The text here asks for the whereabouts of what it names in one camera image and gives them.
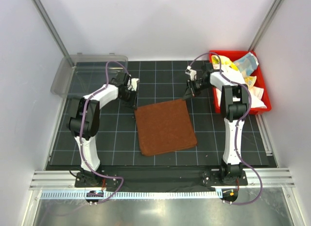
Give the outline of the brown towel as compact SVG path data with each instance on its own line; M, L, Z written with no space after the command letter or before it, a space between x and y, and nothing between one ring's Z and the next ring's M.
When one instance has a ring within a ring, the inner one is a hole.
M192 148L197 138L187 104L178 99L140 106L135 111L138 142L144 156Z

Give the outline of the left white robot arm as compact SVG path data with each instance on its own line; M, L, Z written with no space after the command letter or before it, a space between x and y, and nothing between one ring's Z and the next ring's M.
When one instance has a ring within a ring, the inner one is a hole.
M136 110L139 83L140 79L119 72L94 92L71 101L68 129L78 145L81 168L89 172L86 182L92 187L100 186L103 181L96 148L101 109L114 100L120 100L126 107Z

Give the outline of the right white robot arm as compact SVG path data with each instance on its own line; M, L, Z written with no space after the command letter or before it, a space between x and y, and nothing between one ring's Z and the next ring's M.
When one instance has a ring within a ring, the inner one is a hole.
M202 76L197 77L190 65L185 74L189 76L182 100L200 95L202 90L214 87L221 91L221 116L225 123L225 150L219 170L219 180L231 185L242 177L241 142L245 117L250 111L251 96L242 74L228 67L214 68L211 63L202 66Z

